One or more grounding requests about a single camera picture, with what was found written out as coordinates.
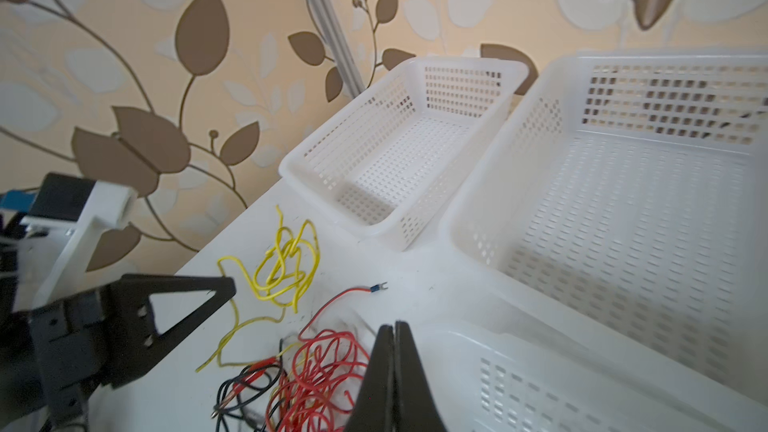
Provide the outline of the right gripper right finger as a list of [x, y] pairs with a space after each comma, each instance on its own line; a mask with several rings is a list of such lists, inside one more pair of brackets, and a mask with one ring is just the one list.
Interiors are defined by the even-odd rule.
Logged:
[[394, 430], [446, 432], [418, 353], [411, 327], [397, 321], [394, 327]]

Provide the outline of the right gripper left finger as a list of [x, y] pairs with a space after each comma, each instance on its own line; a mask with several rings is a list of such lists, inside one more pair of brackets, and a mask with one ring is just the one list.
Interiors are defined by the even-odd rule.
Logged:
[[394, 417], [394, 330], [382, 325], [345, 432], [388, 432]]

